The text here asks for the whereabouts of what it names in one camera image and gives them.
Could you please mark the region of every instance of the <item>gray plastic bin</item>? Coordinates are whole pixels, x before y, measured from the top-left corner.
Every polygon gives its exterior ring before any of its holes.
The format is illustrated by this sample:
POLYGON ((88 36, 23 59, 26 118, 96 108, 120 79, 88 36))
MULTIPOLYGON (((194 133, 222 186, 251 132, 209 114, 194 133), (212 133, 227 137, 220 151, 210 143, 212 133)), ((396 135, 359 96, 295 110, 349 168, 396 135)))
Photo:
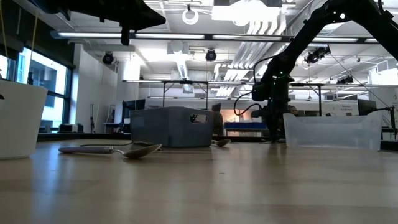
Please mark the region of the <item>gray plastic bin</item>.
POLYGON ((207 147, 211 144, 211 111, 172 106, 131 111, 130 118, 133 141, 165 147, 207 147))

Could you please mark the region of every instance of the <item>clear plastic bin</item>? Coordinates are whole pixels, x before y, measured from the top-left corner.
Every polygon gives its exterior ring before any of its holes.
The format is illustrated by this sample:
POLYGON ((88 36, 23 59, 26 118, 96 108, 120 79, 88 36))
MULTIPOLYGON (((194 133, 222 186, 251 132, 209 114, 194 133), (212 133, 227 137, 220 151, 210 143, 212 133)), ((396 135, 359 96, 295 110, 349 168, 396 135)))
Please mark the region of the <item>clear plastic bin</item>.
POLYGON ((382 111, 367 116, 295 117, 284 114, 288 147, 380 150, 382 111))

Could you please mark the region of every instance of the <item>security camera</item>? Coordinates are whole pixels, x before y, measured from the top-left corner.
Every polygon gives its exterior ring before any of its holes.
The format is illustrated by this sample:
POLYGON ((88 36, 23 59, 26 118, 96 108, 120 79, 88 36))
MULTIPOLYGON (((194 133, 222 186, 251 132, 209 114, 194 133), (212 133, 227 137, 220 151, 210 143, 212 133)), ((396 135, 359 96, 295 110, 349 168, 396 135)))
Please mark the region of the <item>security camera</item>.
POLYGON ((102 62, 104 62, 105 65, 111 65, 113 60, 113 52, 105 52, 105 56, 102 58, 102 62))
POLYGON ((209 49, 206 54, 206 61, 214 62, 217 58, 217 54, 214 49, 209 49))

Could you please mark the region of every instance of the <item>white box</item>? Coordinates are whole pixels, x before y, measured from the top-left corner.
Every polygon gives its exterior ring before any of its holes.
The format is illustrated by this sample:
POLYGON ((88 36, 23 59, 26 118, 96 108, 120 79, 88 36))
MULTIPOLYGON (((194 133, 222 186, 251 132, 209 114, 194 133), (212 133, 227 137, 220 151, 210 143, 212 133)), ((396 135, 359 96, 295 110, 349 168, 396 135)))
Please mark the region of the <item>white box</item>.
POLYGON ((367 116, 295 117, 284 114, 287 147, 380 150, 382 111, 367 116))
POLYGON ((42 87, 0 81, 0 159, 16 159, 35 152, 47 97, 42 87))

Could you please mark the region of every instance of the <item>ceiling camera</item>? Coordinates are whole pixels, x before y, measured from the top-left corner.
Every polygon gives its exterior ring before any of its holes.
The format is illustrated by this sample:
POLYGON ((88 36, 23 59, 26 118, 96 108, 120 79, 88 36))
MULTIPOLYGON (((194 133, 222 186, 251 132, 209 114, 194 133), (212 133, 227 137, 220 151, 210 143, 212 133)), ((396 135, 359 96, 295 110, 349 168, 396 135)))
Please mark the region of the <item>ceiling camera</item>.
POLYGON ((330 54, 330 48, 327 47, 318 47, 314 51, 309 52, 308 56, 304 59, 308 64, 317 63, 319 60, 323 59, 325 55, 330 54))
POLYGON ((209 49, 206 54, 206 61, 214 62, 217 58, 217 54, 214 49, 209 49))
POLYGON ((111 65, 113 60, 113 52, 105 52, 105 56, 102 58, 102 62, 104 62, 105 65, 111 65))

